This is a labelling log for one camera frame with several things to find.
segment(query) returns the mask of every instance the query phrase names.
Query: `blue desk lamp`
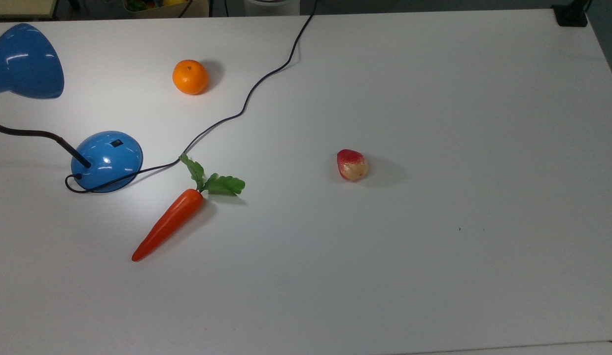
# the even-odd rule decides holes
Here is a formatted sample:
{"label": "blue desk lamp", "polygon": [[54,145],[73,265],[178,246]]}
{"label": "blue desk lamp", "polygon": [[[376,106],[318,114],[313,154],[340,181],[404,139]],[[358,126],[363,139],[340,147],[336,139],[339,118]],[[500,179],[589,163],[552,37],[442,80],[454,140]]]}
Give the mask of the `blue desk lamp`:
{"label": "blue desk lamp", "polygon": [[[0,92],[11,91],[33,99],[55,99],[64,87],[58,54],[39,30],[19,23],[0,36]],[[87,190],[98,188],[95,192],[110,192],[126,186],[143,161],[137,141],[118,131],[96,133],[78,149],[46,131],[14,130],[0,125],[0,132],[55,140],[73,156],[71,170],[76,182]]]}

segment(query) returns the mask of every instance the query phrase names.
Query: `lamp shade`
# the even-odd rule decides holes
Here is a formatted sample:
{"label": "lamp shade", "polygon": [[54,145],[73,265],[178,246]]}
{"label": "lamp shade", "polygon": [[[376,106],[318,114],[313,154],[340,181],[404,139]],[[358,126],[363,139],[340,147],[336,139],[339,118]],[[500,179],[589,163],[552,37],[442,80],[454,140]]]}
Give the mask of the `lamp shade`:
{"label": "lamp shade", "polygon": [[56,50],[39,30],[19,23],[0,36],[0,92],[53,99],[64,87]]}

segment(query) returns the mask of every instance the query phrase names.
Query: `black object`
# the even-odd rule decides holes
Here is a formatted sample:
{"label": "black object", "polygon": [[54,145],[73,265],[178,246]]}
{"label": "black object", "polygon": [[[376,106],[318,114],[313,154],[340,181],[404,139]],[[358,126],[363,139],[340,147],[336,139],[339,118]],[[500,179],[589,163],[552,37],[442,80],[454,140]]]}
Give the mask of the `black object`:
{"label": "black object", "polygon": [[187,9],[189,9],[189,5],[191,5],[191,2],[193,2],[193,1],[194,1],[194,0],[188,0],[188,4],[187,4],[187,5],[185,5],[185,9],[183,9],[183,11],[181,11],[181,14],[179,14],[179,18],[181,18],[181,17],[183,17],[183,16],[184,16],[184,14],[185,14],[185,12],[187,11]]}
{"label": "black object", "polygon": [[574,0],[568,5],[551,5],[556,21],[562,27],[586,27],[588,20],[584,7],[588,0]]}
{"label": "black object", "polygon": [[78,2],[78,0],[69,0],[69,3],[75,11],[80,11],[80,3]]}
{"label": "black object", "polygon": [[51,132],[15,130],[12,128],[4,127],[1,124],[0,124],[0,132],[5,133],[6,135],[11,135],[11,136],[44,137],[46,139],[55,140],[56,143],[60,144],[60,146],[62,146],[62,148],[68,151],[69,154],[73,155],[73,157],[76,158],[76,160],[78,160],[78,162],[80,162],[80,164],[82,164],[85,168],[91,167],[91,163],[87,159],[84,159],[84,157],[80,155],[80,153],[78,153],[78,151],[76,151],[76,149],[74,149],[73,146],[69,145],[69,143],[67,143],[67,141],[62,139],[62,137],[55,135]]}

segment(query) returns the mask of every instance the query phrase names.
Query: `plastic carrot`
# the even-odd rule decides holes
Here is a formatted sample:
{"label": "plastic carrot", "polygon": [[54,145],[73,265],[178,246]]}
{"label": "plastic carrot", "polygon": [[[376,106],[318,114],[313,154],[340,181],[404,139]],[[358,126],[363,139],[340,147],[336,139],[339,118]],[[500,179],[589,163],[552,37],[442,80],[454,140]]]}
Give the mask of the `plastic carrot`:
{"label": "plastic carrot", "polygon": [[191,161],[185,154],[180,159],[188,167],[191,178],[197,183],[197,188],[187,189],[173,202],[139,245],[131,258],[133,261],[139,261],[148,256],[196,214],[204,201],[201,191],[207,190],[210,193],[235,196],[245,188],[245,182],[233,176],[213,174],[205,180],[205,171],[200,164]]}

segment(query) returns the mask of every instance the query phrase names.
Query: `orange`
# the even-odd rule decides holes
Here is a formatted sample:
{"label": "orange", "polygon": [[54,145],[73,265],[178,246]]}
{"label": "orange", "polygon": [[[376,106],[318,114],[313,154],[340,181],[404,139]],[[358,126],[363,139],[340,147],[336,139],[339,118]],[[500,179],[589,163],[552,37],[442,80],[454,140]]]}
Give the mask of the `orange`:
{"label": "orange", "polygon": [[172,72],[172,81],[177,89],[190,95],[200,94],[209,83],[209,75],[203,65],[186,59],[180,61]]}

